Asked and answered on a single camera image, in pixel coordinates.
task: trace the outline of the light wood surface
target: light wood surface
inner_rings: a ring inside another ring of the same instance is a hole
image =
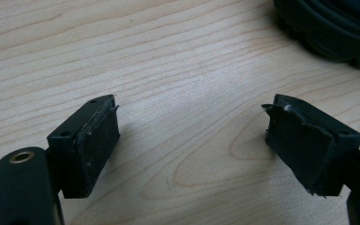
[[[302,98],[360,131],[360,69],[309,52],[269,0],[1,0],[0,158],[90,98],[122,137],[67,224],[348,224],[264,142],[260,107]]]

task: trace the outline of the round hole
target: round hole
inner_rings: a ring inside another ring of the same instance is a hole
[[[339,134],[342,134],[342,135],[349,135],[349,134],[350,134],[349,131],[344,130],[344,129],[339,130],[338,133],[339,133]]]
[[[62,137],[66,137],[66,136],[69,136],[69,134],[71,134],[71,132],[69,132],[69,131],[63,131],[63,132],[61,132],[61,136]]]
[[[25,151],[21,153],[17,153],[13,157],[10,158],[10,163],[22,163],[25,161],[28,161],[34,156],[34,152],[31,151]]]

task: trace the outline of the black plastic housing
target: black plastic housing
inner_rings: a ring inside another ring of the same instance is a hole
[[[28,159],[21,162],[21,154]],[[64,224],[43,149],[23,148],[0,160],[0,224]]]
[[[337,196],[344,160],[359,151],[360,133],[295,97],[276,95],[262,105],[270,116],[267,144],[311,194]]]
[[[119,139],[113,95],[84,104],[48,136],[65,198],[90,195]]]

